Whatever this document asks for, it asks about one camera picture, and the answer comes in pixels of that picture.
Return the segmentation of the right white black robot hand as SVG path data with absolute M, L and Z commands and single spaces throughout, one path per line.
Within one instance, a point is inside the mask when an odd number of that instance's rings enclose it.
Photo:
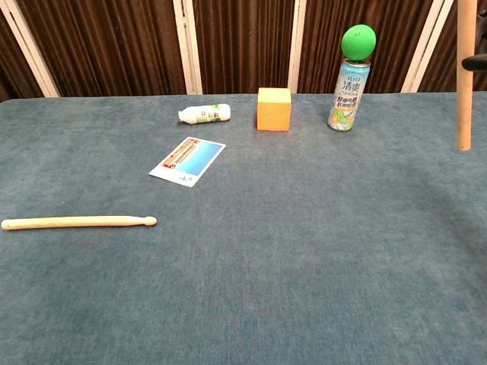
M 472 72 L 487 72 L 487 54 L 469 56 L 462 60 L 462 67 Z

